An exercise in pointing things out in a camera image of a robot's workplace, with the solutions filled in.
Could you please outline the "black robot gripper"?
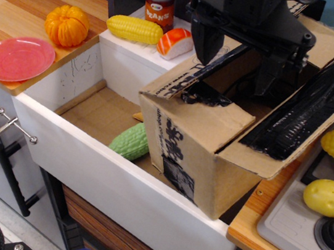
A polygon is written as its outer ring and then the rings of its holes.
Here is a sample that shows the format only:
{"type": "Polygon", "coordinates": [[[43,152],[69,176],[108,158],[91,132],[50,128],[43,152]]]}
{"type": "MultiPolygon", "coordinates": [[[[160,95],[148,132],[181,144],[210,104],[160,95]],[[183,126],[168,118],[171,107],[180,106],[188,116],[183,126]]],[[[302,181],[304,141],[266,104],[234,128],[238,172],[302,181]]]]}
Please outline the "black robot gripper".
{"type": "Polygon", "coordinates": [[[291,13],[288,1],[303,5],[318,0],[191,0],[191,34],[196,56],[203,65],[215,57],[224,36],[269,53],[262,58],[255,79],[255,96],[265,96],[285,71],[300,72],[316,37],[291,13]]]}

